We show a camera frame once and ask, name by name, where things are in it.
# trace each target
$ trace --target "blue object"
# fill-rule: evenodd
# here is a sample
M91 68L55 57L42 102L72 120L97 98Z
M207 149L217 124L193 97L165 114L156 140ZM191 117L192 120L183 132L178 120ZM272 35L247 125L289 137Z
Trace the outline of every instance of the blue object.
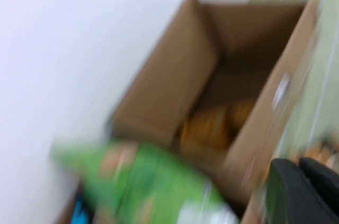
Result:
M83 209L83 203L80 199L76 201L70 224L89 224L87 213Z

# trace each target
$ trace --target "open cardboard box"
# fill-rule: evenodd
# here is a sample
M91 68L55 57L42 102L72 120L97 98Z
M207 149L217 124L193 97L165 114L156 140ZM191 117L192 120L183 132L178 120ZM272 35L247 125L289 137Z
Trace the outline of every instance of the open cardboard box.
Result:
M114 112L114 134L173 149L195 112L257 99L226 153L185 156L224 195L247 203L306 81L316 22L314 0L184 0Z

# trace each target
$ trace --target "green plastic bag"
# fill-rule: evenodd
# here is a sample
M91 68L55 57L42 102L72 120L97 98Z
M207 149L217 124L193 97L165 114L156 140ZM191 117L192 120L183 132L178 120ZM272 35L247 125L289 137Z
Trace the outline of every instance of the green plastic bag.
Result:
M52 156L80 176L85 200L112 223L238 223L208 179L156 147L54 146Z

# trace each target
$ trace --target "packaging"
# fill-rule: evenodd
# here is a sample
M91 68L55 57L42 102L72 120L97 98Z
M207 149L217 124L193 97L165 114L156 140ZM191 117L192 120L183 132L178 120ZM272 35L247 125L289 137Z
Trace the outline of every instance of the packaging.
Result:
M81 181L72 224L239 223L210 178L149 144L54 144L51 157Z
M72 197L61 213L56 224L71 224L72 214L75 210L76 197ZM245 214L241 220L242 224L262 224L266 221L265 208L261 205L262 201L256 194L251 196L251 199L246 208Z
M193 114L255 99L226 153L203 149L202 158L184 156L210 173L226 196L247 203L302 92L316 22L315 0L184 0L115 110L114 135L173 150Z

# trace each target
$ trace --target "label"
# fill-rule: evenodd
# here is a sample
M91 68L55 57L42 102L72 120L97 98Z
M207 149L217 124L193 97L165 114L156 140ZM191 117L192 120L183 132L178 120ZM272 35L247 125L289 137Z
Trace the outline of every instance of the label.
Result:
M287 73L285 73L281 80L280 83L278 85L278 88L276 89L274 98L272 100L272 109L273 111L276 110L276 108L278 107L279 103L282 101L282 99L284 98L284 96L286 95L286 91L288 89L288 86L290 84L290 77Z
M238 224L238 218L227 205L202 208L196 203L186 203L180 210L176 224Z

